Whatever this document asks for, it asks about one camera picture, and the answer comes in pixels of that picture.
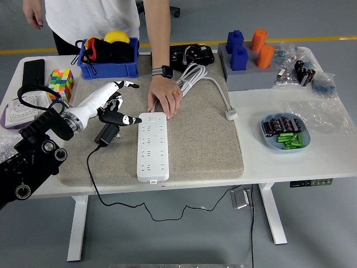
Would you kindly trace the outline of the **person's left hand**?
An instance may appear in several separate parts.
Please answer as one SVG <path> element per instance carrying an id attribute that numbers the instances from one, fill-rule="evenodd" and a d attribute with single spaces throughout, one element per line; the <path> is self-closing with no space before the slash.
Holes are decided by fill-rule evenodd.
<path id="1" fill-rule="evenodd" d="M 182 98 L 182 91 L 174 80 L 161 75 L 152 76 L 147 97 L 148 111 L 153 110 L 155 101 L 159 101 L 167 119 L 171 119 L 178 113 Z"/>

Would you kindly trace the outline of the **person's right hand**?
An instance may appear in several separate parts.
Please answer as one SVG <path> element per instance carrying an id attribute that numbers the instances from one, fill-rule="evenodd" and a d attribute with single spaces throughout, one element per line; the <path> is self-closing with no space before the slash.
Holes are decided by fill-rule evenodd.
<path id="1" fill-rule="evenodd" d="M 36 0 L 23 1 L 23 12 L 29 25 L 40 30 L 43 27 L 42 3 Z"/>

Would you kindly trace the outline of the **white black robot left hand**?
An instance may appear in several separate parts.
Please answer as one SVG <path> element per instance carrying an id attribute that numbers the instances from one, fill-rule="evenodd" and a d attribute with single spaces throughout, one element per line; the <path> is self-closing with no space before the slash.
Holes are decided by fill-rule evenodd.
<path id="1" fill-rule="evenodd" d="M 82 131 L 87 127 L 88 120 L 97 116 L 97 109 L 103 108 L 106 102 L 115 93 L 123 87 L 138 88 L 139 85 L 129 81 L 110 82 L 101 88 L 95 90 L 91 95 L 84 99 L 77 107 L 69 108 L 67 114 L 78 125 L 78 131 Z"/>

